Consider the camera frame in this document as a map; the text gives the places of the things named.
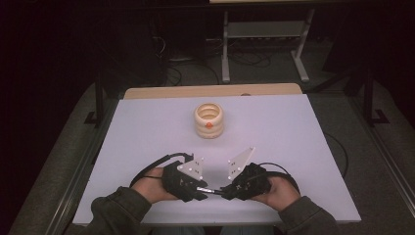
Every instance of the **white table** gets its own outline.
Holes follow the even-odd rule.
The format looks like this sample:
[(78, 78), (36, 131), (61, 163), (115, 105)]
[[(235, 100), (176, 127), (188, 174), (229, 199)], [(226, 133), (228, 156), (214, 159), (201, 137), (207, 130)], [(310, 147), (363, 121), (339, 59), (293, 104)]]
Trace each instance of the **white table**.
[[(205, 102), (219, 104), (225, 114), (225, 130), (216, 139), (202, 139), (194, 130), (193, 111)], [(167, 154), (186, 152), (205, 158), (204, 180), (209, 188), (226, 186), (230, 183), (227, 160), (250, 146), (256, 147), (251, 162), (283, 166), (297, 181), (301, 193), (337, 221), (360, 220), (307, 96), (296, 94), (120, 101), (73, 222), (89, 223), (90, 205), (95, 198), (113, 193), (118, 186), (128, 186), (137, 172)], [(278, 221), (276, 211), (258, 202), (227, 201), (208, 195), (200, 202), (157, 203), (143, 223), (225, 225)]]

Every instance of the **hand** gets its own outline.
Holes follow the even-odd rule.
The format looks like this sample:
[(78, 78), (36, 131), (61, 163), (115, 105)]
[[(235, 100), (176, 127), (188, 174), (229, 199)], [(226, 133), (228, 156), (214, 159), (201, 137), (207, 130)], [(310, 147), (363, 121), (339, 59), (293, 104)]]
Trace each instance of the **hand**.
[(267, 194), (261, 194), (252, 199), (262, 202), (272, 209), (281, 212), (287, 206), (300, 198), (300, 193), (297, 189), (285, 178), (269, 177), (271, 189)]
[[(146, 173), (146, 176), (162, 177), (162, 168), (153, 168)], [(143, 177), (135, 182), (131, 188), (140, 193), (151, 204), (159, 201), (177, 200), (176, 197), (164, 190), (161, 179), (158, 178)]]

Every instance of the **cable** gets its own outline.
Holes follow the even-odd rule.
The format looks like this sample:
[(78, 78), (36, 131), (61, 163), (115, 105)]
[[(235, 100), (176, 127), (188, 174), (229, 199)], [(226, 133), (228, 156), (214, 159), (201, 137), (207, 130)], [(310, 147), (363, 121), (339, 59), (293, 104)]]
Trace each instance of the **cable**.
[(154, 179), (161, 179), (161, 177), (152, 176), (152, 175), (144, 175), (144, 178), (154, 178)]
[(347, 154), (346, 148), (345, 148), (345, 146), (343, 146), (343, 145), (342, 145), (342, 143), (341, 143), (338, 139), (336, 139), (333, 135), (331, 135), (331, 134), (329, 134), (329, 133), (327, 133), (327, 132), (324, 132), (324, 131), (323, 131), (323, 134), (325, 134), (325, 135), (329, 136), (331, 139), (333, 139), (334, 141), (336, 141), (336, 143), (338, 143), (338, 145), (342, 148), (343, 152), (345, 153), (346, 166), (345, 166), (345, 170), (342, 172), (342, 178), (345, 178), (345, 177), (346, 177), (346, 175), (347, 175), (347, 171), (348, 171), (348, 154)]
[(216, 78), (216, 83), (217, 83), (217, 85), (219, 85), (219, 84), (220, 84), (220, 81), (219, 81), (219, 76), (217, 76), (216, 71), (215, 71), (215, 70), (213, 70), (211, 67), (209, 67), (209, 66), (207, 66), (207, 65), (198, 64), (198, 63), (185, 63), (185, 64), (178, 64), (178, 65), (174, 65), (173, 67), (182, 67), (182, 66), (200, 66), (200, 67), (204, 67), (204, 68), (206, 68), (206, 69), (210, 70), (210, 71), (213, 73), (214, 77)]
[(170, 75), (171, 77), (174, 77), (174, 78), (176, 78), (176, 79), (177, 79), (177, 81), (176, 81), (176, 82), (173, 82), (172, 80), (170, 80), (170, 78), (167, 78), (167, 80), (168, 80), (168, 81), (170, 81), (170, 82), (172, 83), (172, 85), (173, 85), (173, 86), (177, 86), (178, 84), (183, 85), (183, 84), (182, 84), (182, 77), (183, 77), (183, 75), (182, 75), (182, 73), (180, 72), (180, 70), (175, 69), (175, 68), (172, 68), (172, 67), (168, 67), (167, 69), (168, 69), (168, 70), (174, 70), (174, 71), (176, 71), (176, 72), (178, 73), (178, 76)]
[(289, 174), (288, 172), (287, 172), (287, 170), (286, 169), (284, 169), (282, 166), (280, 166), (280, 165), (278, 165), (278, 164), (272, 164), (272, 163), (263, 163), (263, 164), (259, 164), (258, 166), (260, 166), (260, 165), (275, 165), (275, 166), (278, 166), (278, 167), (280, 167), (280, 168), (282, 168), (287, 174)]

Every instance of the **sleeve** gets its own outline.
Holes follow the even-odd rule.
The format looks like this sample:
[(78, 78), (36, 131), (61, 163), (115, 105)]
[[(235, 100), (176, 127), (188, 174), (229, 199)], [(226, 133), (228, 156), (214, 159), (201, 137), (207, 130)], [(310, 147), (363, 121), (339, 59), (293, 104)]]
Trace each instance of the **sleeve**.
[(301, 197), (279, 214), (290, 235), (340, 234), (333, 216), (308, 197)]
[(80, 234), (138, 234), (140, 222), (151, 204), (138, 192), (119, 187), (92, 202), (94, 218)]

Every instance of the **hand-mounted device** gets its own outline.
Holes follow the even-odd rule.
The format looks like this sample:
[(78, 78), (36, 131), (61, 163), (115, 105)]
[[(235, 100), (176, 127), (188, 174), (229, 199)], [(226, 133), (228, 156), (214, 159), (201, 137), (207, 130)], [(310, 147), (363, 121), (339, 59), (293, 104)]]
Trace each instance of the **hand-mounted device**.
[[(165, 191), (183, 202), (189, 202), (193, 199), (198, 201), (206, 199), (208, 196), (204, 193), (221, 195), (222, 198), (227, 200), (238, 198), (245, 201), (246, 199), (269, 192), (271, 184), (268, 181), (268, 177), (270, 176), (278, 176), (287, 179), (300, 192), (299, 186), (294, 178), (280, 165), (271, 163), (251, 163), (247, 166), (253, 152), (254, 148), (251, 147), (234, 159), (228, 161), (228, 179), (232, 180), (232, 183), (228, 186), (221, 187), (221, 190), (206, 188), (208, 184), (202, 180), (204, 159), (195, 160), (193, 155), (185, 153), (166, 155), (150, 164), (134, 177), (130, 187), (140, 178), (151, 177), (146, 175), (150, 169), (167, 162), (171, 158), (182, 156), (185, 159), (184, 164), (180, 161), (176, 161), (164, 167), (161, 182)], [(267, 171), (261, 165), (276, 165), (285, 172)]]

